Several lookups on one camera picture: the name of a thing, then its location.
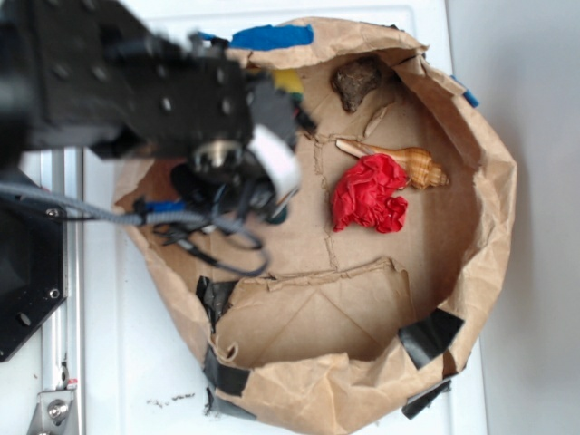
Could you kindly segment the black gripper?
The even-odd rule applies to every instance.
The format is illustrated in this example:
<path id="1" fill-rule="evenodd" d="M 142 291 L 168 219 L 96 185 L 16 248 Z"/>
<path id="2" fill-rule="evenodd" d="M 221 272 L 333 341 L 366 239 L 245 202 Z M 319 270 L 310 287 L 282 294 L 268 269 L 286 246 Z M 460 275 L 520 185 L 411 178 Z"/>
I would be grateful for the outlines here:
<path id="1" fill-rule="evenodd" d="M 234 212 L 241 220 L 254 212 L 265 220 L 268 208 L 288 206 L 300 189 L 297 133 L 313 131 L 314 122 L 301 102 L 276 88 L 268 76 L 254 78 L 247 97 L 253 122 L 248 144 L 236 148 L 216 141 L 170 173 L 173 188 L 196 211 L 218 216 Z"/>

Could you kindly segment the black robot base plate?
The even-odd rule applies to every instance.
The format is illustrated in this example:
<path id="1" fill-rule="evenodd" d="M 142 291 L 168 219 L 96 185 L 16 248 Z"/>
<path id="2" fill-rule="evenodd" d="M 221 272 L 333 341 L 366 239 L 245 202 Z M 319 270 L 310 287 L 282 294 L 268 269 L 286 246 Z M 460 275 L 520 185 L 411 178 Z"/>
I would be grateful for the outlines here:
<path id="1" fill-rule="evenodd" d="M 65 298 L 66 211 L 1 195 L 1 361 L 9 361 Z"/>

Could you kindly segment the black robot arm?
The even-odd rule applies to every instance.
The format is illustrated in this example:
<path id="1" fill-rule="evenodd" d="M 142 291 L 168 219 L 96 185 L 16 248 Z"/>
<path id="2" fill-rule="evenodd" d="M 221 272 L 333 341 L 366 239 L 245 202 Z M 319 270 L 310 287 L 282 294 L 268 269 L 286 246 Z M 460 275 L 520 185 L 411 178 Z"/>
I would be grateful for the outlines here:
<path id="1" fill-rule="evenodd" d="M 230 208 L 277 216 L 298 191 L 312 122 L 271 75 L 224 46 L 153 33 L 118 1 L 1 4 L 1 167 L 27 151 L 183 159 Z"/>

